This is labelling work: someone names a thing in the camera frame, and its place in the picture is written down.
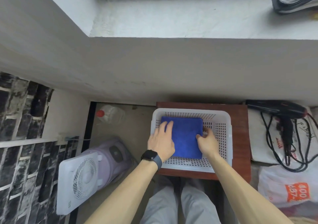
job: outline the person's left hand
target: person's left hand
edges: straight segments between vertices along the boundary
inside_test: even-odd
[[[163,122],[159,128],[156,128],[154,134],[150,135],[148,140],[148,150],[156,151],[162,162],[169,159],[175,152],[175,144],[171,138],[173,121],[169,122],[166,131],[164,131],[166,125],[167,122]]]

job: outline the hand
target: hand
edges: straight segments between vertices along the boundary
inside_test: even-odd
[[[156,128],[154,134],[150,135],[148,140],[148,150],[156,151],[162,162],[169,159],[175,152],[175,144],[171,139],[173,121],[169,122],[165,132],[166,125],[167,122],[163,122],[159,128]]]
[[[199,149],[205,156],[215,156],[220,155],[219,153],[219,143],[215,138],[211,129],[207,127],[203,127],[203,130],[208,133],[208,135],[204,135],[203,137],[197,134],[197,140]]]

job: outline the white plastic basket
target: white plastic basket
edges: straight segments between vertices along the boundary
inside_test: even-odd
[[[152,115],[151,134],[160,125],[162,116],[202,118],[203,126],[212,129],[217,138],[221,156],[232,166],[232,125],[231,117],[227,112],[199,109],[156,109]],[[214,173],[208,159],[204,156],[202,159],[171,157],[162,164],[162,168]]]

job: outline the fan grille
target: fan grille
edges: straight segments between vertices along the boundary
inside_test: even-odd
[[[84,175],[91,175],[89,182],[84,181]],[[97,168],[92,158],[85,159],[77,168],[73,179],[73,191],[77,199],[90,195],[97,181]]]

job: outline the plastic bottle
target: plastic bottle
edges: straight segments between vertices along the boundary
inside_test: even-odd
[[[96,116],[102,122],[112,125],[119,125],[125,118],[125,111],[121,108],[106,104],[96,112]]]

